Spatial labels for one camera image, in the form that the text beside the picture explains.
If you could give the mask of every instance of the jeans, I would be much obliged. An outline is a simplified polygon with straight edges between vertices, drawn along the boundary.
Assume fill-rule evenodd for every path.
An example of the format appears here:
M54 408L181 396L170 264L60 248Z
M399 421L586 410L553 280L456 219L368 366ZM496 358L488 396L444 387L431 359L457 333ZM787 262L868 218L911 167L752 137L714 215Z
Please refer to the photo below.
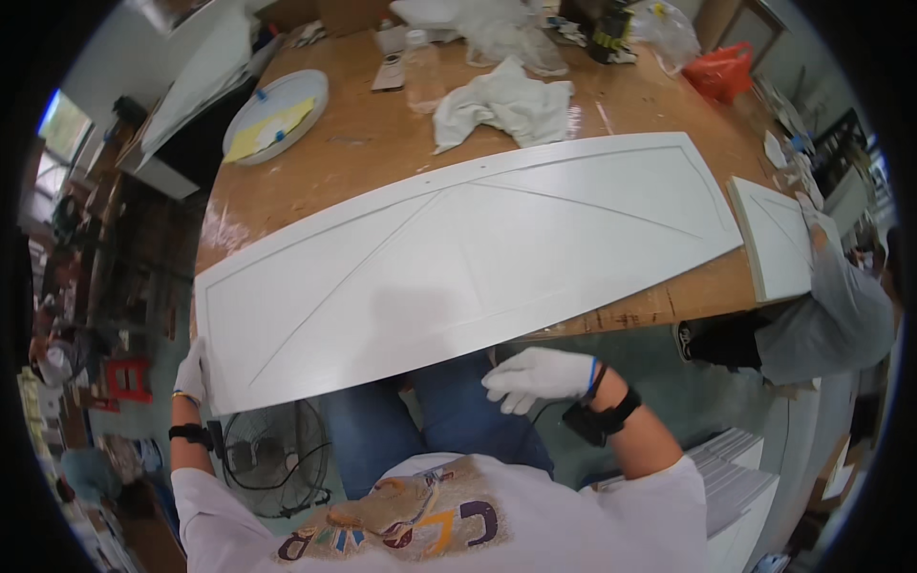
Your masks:
M405 374L420 402L423 430L398 397L402 377L323 395L322 415L348 499L367 495L407 458L430 452L493 456L543 469L553 479L554 463L529 419L501 413L500 404L487 399L481 378L490 369L481 351Z

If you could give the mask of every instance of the hand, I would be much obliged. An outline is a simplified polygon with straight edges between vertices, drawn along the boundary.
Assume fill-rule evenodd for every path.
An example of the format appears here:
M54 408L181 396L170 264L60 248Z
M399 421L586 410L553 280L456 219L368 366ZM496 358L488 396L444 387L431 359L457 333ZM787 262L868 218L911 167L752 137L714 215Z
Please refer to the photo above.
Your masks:
M481 380L500 411L525 414L538 398L579 398L589 391L597 360L550 348L530 347L501 362Z
M204 338L199 336L191 343L188 356L178 365L178 376L175 377L175 390L190 396L200 405L207 397L210 369L207 365L207 353Z
M802 220L805 221L805 225L811 231L812 227L818 225L818 210L815 209L815 205L812 204L812 199L809 198L809 195L805 193L796 192L796 201L800 202Z
M39 362L48 357L48 339L44 336L33 336L28 343L28 361Z

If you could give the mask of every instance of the plastic bottle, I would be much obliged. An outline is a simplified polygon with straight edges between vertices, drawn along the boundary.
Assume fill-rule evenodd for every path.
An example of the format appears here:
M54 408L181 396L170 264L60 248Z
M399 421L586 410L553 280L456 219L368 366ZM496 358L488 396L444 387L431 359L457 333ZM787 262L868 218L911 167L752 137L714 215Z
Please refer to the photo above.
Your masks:
M432 114L446 96L446 87L439 75L439 54L436 46L426 41L425 30L411 30L405 40L407 48L402 60L407 106L418 114Z

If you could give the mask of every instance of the black wristband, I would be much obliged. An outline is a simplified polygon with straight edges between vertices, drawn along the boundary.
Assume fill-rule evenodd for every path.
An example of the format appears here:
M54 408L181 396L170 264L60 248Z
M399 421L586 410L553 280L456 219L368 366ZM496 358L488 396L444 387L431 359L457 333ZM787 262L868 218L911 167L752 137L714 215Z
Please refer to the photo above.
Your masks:
M171 442L174 437L183 437L189 444L200 444L207 448L208 452L214 450L214 438L199 424L174 425L169 428L169 441Z

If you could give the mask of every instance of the rag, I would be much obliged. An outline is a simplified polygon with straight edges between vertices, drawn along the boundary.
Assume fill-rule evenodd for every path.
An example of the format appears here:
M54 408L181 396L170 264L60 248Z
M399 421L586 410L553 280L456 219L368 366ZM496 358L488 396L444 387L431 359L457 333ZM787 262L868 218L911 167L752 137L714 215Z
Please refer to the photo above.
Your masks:
M525 75L522 61L509 56L493 72L450 92L433 115L436 151L464 141L483 124L511 135L521 148L560 141L567 132L573 83L544 83Z

